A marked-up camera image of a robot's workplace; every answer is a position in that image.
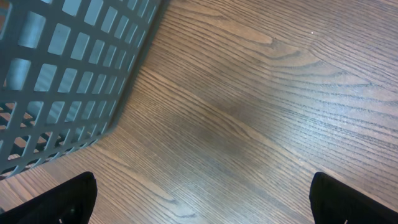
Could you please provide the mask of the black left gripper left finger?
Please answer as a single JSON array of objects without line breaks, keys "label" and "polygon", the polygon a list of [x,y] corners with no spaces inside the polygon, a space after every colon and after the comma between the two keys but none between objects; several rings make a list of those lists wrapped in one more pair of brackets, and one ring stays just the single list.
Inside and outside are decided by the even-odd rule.
[{"label": "black left gripper left finger", "polygon": [[88,223],[97,198],[92,172],[84,172],[1,214],[1,224]]}]

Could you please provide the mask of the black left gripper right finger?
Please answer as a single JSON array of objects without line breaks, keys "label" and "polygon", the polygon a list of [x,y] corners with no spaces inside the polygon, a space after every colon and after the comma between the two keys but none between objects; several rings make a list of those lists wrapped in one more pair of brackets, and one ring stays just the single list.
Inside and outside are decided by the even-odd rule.
[{"label": "black left gripper right finger", "polygon": [[397,224],[397,212],[324,172],[315,173],[309,199],[316,224]]}]

